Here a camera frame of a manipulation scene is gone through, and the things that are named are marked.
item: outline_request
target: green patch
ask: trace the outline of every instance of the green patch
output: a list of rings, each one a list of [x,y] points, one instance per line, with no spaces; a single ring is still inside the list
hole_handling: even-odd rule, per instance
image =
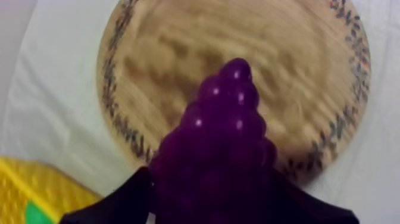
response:
[[[54,224],[53,221],[32,201],[29,201],[26,206],[25,220],[26,224]]]

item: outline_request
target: bumpy purple cone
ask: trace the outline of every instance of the bumpy purple cone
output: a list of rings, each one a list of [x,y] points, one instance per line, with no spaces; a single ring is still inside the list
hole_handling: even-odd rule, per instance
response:
[[[249,64],[204,80],[150,164],[157,223],[248,223],[268,188],[276,147],[265,138]]]

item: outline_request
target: white cloth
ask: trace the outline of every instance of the white cloth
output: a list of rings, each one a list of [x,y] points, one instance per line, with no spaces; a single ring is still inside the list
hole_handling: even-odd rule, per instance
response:
[[[3,152],[50,162],[107,195],[133,168],[96,95],[99,43],[118,0],[39,0],[10,87]],[[348,150],[306,190],[361,223],[400,220],[399,0],[354,0],[372,56],[371,94]]]
[[[15,63],[37,0],[0,1],[0,127]]]

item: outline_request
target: round wooden plate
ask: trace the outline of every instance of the round wooden plate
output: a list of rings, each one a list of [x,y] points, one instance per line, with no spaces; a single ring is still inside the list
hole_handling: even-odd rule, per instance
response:
[[[199,83],[235,57],[252,66],[277,169],[296,181],[348,145],[368,99],[370,54],[346,0],[124,0],[99,48],[110,131],[136,164],[179,123]]]

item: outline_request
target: yellow object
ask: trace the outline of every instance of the yellow object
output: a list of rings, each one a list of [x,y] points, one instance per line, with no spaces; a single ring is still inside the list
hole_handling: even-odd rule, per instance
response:
[[[87,207],[99,199],[51,166],[0,158],[0,224],[25,224],[29,201],[58,223],[65,213]]]

